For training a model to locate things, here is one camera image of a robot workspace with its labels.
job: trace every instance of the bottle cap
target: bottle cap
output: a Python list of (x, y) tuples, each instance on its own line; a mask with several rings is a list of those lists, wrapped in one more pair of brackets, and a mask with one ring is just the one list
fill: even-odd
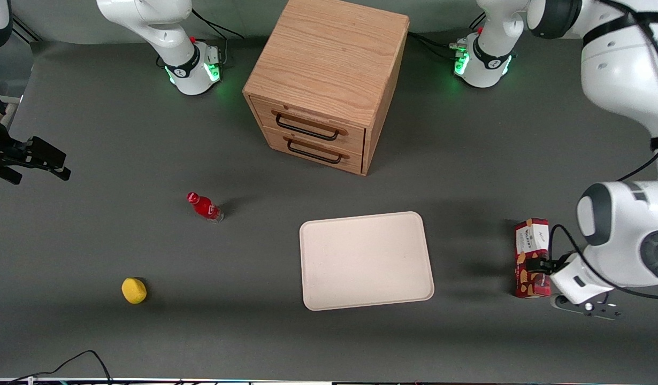
[(199, 195), (196, 194), (195, 192), (190, 192), (189, 195), (187, 195), (187, 200), (189, 201), (190, 204), (198, 203), (199, 199), (200, 199)]

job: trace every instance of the drawer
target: drawer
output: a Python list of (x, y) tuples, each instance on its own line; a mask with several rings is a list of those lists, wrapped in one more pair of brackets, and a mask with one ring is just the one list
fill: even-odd
[(250, 98), (263, 126), (290, 135), (292, 139), (319, 144), (337, 150), (363, 153), (365, 130), (336, 120), (313, 117), (277, 103)]
[(267, 143), (273, 149), (307, 160), (316, 161), (349, 173), (361, 174), (363, 157), (349, 151), (318, 146), (303, 139), (292, 138), (286, 132), (263, 127)]

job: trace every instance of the yellow ball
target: yellow ball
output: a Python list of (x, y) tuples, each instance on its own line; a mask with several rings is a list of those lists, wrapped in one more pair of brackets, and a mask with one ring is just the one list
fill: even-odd
[(146, 286), (136, 278), (126, 278), (122, 282), (122, 295), (130, 304), (141, 304), (146, 299)]

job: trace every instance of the green led light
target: green led light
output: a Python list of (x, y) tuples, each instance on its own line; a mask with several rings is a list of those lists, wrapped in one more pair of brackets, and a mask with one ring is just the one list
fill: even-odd
[(502, 74), (505, 75), (507, 73), (507, 68), (510, 66), (510, 61), (512, 60), (512, 55), (510, 55), (509, 58), (507, 58), (507, 63), (505, 63), (505, 69), (502, 70)]
[(467, 63), (469, 63), (469, 54), (465, 53), (462, 58), (458, 59), (458, 63), (455, 64), (455, 73), (460, 76), (463, 75)]
[(205, 68), (205, 71), (213, 83), (219, 80), (219, 66), (217, 66), (217, 64), (203, 63), (203, 68)]
[(172, 78), (172, 73), (170, 73), (170, 70), (167, 69), (167, 66), (165, 66), (165, 72), (167, 72), (167, 75), (170, 76), (170, 83), (174, 84), (174, 79)]

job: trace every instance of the wooden top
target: wooden top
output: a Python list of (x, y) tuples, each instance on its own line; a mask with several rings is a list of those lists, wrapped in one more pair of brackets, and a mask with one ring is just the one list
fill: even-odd
[(371, 127), (409, 24), (339, 0), (289, 0), (243, 91)]

